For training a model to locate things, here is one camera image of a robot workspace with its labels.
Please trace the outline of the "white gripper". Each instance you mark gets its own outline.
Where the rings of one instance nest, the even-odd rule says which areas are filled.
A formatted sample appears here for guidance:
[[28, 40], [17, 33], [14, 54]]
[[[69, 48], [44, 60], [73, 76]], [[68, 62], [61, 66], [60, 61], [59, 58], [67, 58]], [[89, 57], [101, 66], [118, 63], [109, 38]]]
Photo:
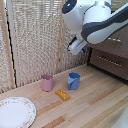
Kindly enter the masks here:
[[77, 55], [81, 50], [82, 53], [85, 54], [85, 49], [83, 47], [87, 44], [87, 42], [82, 39], [80, 36], [76, 35], [72, 41], [68, 45], [68, 50], [74, 54]]

